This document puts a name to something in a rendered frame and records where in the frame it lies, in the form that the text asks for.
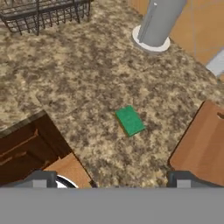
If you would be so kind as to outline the dark brown wooden cabinet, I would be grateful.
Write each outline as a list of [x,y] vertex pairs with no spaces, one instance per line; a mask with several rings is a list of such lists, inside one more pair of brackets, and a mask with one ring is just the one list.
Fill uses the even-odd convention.
[[44,170],[71,152],[50,116],[40,110],[0,131],[0,186]]

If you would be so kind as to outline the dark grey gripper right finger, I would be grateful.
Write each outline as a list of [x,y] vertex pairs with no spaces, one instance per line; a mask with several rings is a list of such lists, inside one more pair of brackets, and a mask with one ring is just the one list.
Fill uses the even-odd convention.
[[167,186],[173,188],[219,187],[215,183],[197,178],[190,171],[169,171],[167,180]]

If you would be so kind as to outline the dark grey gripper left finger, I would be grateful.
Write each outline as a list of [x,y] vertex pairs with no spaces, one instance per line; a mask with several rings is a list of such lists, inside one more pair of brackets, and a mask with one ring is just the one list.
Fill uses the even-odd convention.
[[34,171],[27,178],[8,184],[8,187],[56,188],[56,171]]

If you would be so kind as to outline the brown wooden cutting board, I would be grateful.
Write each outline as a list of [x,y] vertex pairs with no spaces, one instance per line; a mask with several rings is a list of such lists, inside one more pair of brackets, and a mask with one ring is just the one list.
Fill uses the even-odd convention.
[[224,108],[204,101],[171,154],[176,171],[224,186]]

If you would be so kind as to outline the green sponge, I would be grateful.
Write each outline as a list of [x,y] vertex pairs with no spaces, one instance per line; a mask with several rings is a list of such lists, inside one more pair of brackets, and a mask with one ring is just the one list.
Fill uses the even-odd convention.
[[115,116],[128,137],[132,137],[145,129],[144,123],[142,122],[139,114],[131,105],[119,108],[115,112]]

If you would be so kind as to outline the grey paper towel holder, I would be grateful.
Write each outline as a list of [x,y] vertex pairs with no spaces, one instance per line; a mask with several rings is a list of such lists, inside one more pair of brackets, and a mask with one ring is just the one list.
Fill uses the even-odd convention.
[[162,53],[171,45],[169,35],[186,0],[150,0],[140,25],[132,31],[136,45],[149,53]]

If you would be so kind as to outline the grey wall outlet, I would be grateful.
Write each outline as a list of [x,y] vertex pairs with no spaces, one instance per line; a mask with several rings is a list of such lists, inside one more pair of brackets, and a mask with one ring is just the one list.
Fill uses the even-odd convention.
[[224,48],[219,50],[206,64],[206,68],[215,76],[224,73]]

